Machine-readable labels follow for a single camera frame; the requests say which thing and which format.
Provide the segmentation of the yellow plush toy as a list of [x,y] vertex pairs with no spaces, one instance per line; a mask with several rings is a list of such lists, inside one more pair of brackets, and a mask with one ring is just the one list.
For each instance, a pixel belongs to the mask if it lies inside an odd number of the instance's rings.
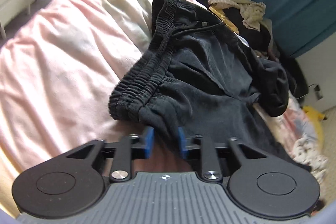
[[327,120],[327,116],[312,106],[305,105],[303,111],[306,113],[307,117],[309,118],[310,122],[312,123],[315,133],[317,134],[317,141],[320,149],[323,149],[325,135],[323,132],[322,121]]

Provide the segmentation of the pastel pink bed sheet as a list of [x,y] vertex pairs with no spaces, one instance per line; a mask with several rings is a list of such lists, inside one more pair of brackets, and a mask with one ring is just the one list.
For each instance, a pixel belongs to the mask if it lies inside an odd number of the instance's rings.
[[93,139],[117,141],[108,99],[151,41],[153,0],[52,0],[1,48],[1,209],[24,170]]

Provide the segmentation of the black trousers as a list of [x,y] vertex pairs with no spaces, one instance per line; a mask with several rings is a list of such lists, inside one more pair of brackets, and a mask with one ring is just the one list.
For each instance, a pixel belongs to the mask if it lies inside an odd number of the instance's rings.
[[212,12],[185,0],[153,0],[152,40],[114,88],[112,118],[155,129],[177,153],[181,135],[237,138],[287,162],[291,157],[254,109],[271,117],[289,102],[288,77],[257,57]]

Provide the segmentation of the wall power socket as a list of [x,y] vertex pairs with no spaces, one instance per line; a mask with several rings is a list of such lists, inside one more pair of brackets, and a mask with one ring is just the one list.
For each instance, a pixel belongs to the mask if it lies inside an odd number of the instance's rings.
[[316,100],[318,100],[318,101],[323,98],[323,95],[322,95],[321,88],[320,88],[319,84],[315,85],[314,94],[315,94]]

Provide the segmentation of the black clothes pile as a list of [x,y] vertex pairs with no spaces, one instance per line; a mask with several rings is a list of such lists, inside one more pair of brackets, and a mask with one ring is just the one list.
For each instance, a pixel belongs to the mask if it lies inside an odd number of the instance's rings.
[[276,60],[279,56],[277,49],[274,47],[271,34],[266,26],[259,24],[259,30],[247,28],[243,23],[243,17],[240,10],[235,7],[228,9],[219,9],[210,6],[209,10],[213,12],[234,34],[245,39],[247,44],[257,52],[258,55]]

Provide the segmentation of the white fleece patterned blanket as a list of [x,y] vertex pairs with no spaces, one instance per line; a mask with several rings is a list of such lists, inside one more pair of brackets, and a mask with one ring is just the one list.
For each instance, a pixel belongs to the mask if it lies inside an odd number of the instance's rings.
[[308,138],[298,139],[294,143],[291,156],[294,161],[311,167],[311,174],[320,184],[325,181],[328,159],[320,153],[314,141]]

